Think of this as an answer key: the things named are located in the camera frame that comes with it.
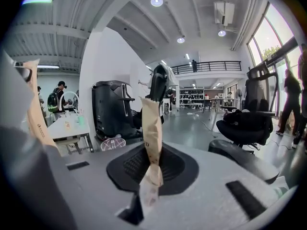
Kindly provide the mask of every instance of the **storage rack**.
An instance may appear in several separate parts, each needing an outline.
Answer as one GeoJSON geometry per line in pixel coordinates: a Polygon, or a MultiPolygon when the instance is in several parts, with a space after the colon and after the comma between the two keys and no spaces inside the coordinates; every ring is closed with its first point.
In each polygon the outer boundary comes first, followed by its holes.
{"type": "Polygon", "coordinates": [[[186,88],[180,89],[180,106],[188,106],[188,105],[200,105],[202,106],[203,100],[205,99],[204,89],[203,88],[186,88]],[[200,96],[201,98],[193,99],[192,97],[200,96]]]}

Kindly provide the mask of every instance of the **round ceiling light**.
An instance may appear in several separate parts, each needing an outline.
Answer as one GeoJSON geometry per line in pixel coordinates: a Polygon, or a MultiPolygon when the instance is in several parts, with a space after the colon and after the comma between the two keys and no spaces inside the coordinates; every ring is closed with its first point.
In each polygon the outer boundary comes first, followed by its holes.
{"type": "Polygon", "coordinates": [[[219,31],[218,35],[219,35],[219,36],[225,36],[225,35],[226,35],[226,32],[223,31],[223,30],[221,30],[221,31],[219,31]]]}
{"type": "Polygon", "coordinates": [[[178,42],[179,44],[184,43],[184,41],[185,41],[185,39],[184,39],[183,37],[180,37],[180,38],[177,39],[177,42],[178,42]]]}
{"type": "Polygon", "coordinates": [[[160,7],[163,4],[163,0],[150,0],[150,3],[155,7],[160,7]]]}

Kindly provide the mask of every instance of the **backpack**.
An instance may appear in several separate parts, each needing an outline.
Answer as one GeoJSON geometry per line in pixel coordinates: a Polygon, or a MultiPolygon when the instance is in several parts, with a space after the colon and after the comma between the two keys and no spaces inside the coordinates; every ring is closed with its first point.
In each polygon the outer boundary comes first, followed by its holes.
{"type": "Polygon", "coordinates": [[[55,92],[55,89],[54,89],[54,91],[48,97],[47,106],[48,106],[48,111],[51,113],[54,113],[59,110],[58,93],[60,91],[61,90],[58,90],[55,92]]]}

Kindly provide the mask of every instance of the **black cap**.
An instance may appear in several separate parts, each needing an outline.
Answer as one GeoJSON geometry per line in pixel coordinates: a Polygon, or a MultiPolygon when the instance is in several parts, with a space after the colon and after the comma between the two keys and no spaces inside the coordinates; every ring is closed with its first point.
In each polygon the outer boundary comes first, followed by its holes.
{"type": "Polygon", "coordinates": [[[67,86],[65,85],[65,82],[64,82],[64,81],[60,81],[60,82],[58,83],[58,86],[61,86],[61,85],[63,85],[65,89],[67,88],[67,86]]]}

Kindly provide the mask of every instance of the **gray floor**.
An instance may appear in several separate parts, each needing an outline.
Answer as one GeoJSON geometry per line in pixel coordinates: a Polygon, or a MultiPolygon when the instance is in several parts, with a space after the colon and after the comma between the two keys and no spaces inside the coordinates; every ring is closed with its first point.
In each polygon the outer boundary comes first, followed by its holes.
{"type": "MultiPolygon", "coordinates": [[[[213,132],[208,129],[212,126],[212,120],[209,121],[210,112],[206,110],[204,114],[199,109],[182,109],[177,111],[173,108],[171,113],[166,112],[165,122],[162,125],[163,140],[185,145],[191,148],[208,150],[209,143],[214,139],[225,139],[219,133],[215,126],[213,132]]],[[[222,119],[223,112],[220,112],[217,120],[222,119]]],[[[267,140],[267,145],[260,146],[260,151],[255,151],[255,155],[276,166],[280,171],[280,176],[284,175],[289,187],[299,183],[302,173],[307,165],[307,155],[305,154],[302,144],[296,149],[291,149],[293,141],[290,134],[283,137],[276,135],[278,129],[274,125],[274,131],[267,140]]],[[[245,150],[251,150],[248,146],[243,147],[245,150]]]]}

